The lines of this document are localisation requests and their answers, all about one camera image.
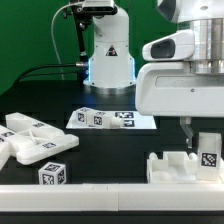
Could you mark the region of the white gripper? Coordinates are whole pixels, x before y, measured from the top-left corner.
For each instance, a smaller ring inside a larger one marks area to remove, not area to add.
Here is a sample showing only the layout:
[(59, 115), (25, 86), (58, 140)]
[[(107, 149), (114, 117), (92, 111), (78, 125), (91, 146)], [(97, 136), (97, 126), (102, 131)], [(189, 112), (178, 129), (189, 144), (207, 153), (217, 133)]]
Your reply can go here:
[(224, 75), (191, 74), (186, 62), (148, 63), (137, 77), (135, 105), (142, 115), (181, 117), (191, 148), (191, 117), (224, 117)]

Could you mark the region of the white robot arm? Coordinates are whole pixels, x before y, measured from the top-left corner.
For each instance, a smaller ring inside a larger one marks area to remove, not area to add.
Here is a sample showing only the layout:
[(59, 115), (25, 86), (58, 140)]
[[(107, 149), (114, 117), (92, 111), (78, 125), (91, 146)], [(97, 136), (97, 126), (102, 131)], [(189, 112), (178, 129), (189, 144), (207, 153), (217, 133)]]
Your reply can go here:
[(157, 10), (178, 30), (143, 47), (136, 109), (178, 117), (192, 146), (192, 118), (224, 117), (224, 0), (157, 0)]

